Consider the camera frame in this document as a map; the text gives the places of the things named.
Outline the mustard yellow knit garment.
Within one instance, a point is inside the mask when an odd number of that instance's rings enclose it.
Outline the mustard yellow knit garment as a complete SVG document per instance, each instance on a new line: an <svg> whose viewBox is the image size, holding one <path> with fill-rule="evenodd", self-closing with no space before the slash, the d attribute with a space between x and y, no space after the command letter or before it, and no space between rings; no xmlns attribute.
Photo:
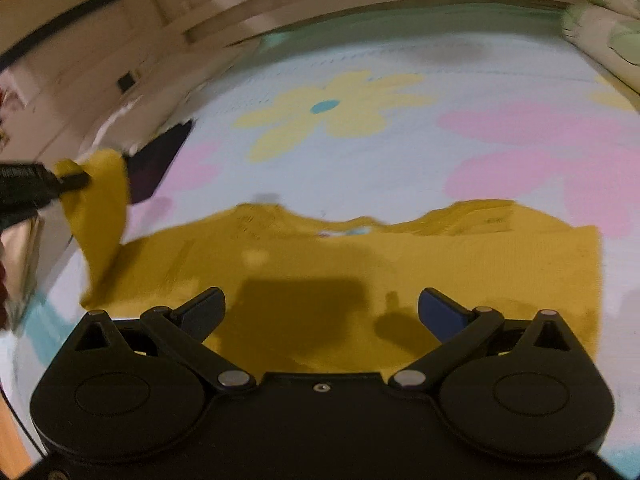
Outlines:
<svg viewBox="0 0 640 480"><path fill-rule="evenodd" d="M250 374L393 373L436 347L416 314L427 287L508 318L558 311L597 350L594 226L574 228L512 200L469 200L397 224L242 204L125 242L124 161L105 150L84 169L88 188L62 197L88 268L82 306L135 318L217 287L226 315L205 342Z"/></svg>

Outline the dark folded garment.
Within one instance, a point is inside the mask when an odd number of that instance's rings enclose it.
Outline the dark folded garment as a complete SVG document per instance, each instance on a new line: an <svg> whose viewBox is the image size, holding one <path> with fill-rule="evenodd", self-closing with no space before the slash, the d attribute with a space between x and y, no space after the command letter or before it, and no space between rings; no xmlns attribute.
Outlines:
<svg viewBox="0 0 640 480"><path fill-rule="evenodd" d="M141 203L154 194L193 126L193 119L180 122L133 155L122 156L127 168L130 203Z"/></svg>

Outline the floral bed sheet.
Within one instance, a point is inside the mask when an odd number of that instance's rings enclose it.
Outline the floral bed sheet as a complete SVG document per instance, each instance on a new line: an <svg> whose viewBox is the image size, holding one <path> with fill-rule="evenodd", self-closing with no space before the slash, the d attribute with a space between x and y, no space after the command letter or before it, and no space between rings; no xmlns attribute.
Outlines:
<svg viewBox="0 0 640 480"><path fill-rule="evenodd" d="M58 253L3 341L29 478L637 478L639 110L561 27L556 11L485 3L266 35L163 120L160 134L194 126L150 198L130 203L128 180L124 241L242 204L397 224L512 200L598 230L596 352L558 311L493 308L502 330L426 391L391 387L398 370L267 372L250 391L219 391L158 350L145 311L82 306L88 268L64 194L43 208ZM133 155L133 119L49 170Z"/></svg>

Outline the floral white pillow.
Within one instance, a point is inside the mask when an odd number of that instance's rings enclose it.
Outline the floral white pillow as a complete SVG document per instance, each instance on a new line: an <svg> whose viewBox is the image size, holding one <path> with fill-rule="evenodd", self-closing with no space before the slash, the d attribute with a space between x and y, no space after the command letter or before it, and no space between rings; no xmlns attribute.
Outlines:
<svg viewBox="0 0 640 480"><path fill-rule="evenodd" d="M639 89L639 0L579 0L562 15L567 41Z"/></svg>

